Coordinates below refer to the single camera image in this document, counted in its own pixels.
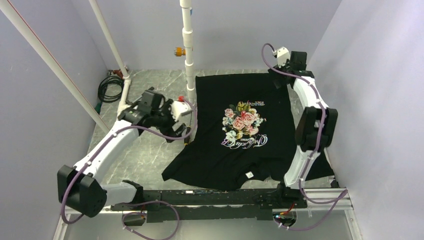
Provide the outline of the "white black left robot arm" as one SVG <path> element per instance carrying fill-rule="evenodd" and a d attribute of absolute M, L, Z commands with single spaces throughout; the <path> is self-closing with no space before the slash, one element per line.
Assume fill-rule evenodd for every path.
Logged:
<path fill-rule="evenodd" d="M 174 125 L 180 117 L 196 113 L 194 105 L 184 97 L 173 100 L 153 88 L 145 90 L 118 114 L 112 129 L 84 158 L 58 170 L 57 192 L 62 220 L 73 223 L 66 217 L 66 207 L 90 218 L 104 207 L 116 204 L 139 209 L 144 203 L 143 187 L 130 180 L 102 185 L 107 171 L 123 150 L 144 132 L 164 138 L 168 143 L 187 139 L 194 128 L 187 128 L 183 123 L 174 129 Z"/>

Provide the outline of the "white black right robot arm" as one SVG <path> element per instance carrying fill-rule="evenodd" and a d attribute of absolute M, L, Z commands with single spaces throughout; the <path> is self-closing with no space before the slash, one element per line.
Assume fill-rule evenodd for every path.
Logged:
<path fill-rule="evenodd" d="M 322 151 L 332 142 L 338 111 L 330 108 L 321 97 L 315 76 L 306 69 L 306 52 L 281 47 L 273 50 L 272 54 L 277 64 L 270 67 L 270 71 L 283 76 L 283 82 L 297 94 L 303 109 L 295 129 L 296 151 L 283 178 L 285 188 L 275 194 L 276 203 L 287 208 L 295 198 L 305 198 L 307 175 Z"/>

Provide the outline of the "black floral print t-shirt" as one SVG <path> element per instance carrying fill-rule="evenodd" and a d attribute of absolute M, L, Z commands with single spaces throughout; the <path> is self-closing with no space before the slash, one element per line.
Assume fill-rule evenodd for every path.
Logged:
<path fill-rule="evenodd" d="M 297 150 L 286 85 L 268 73 L 198 76 L 197 130 L 163 180 L 222 191 L 282 181 Z"/>

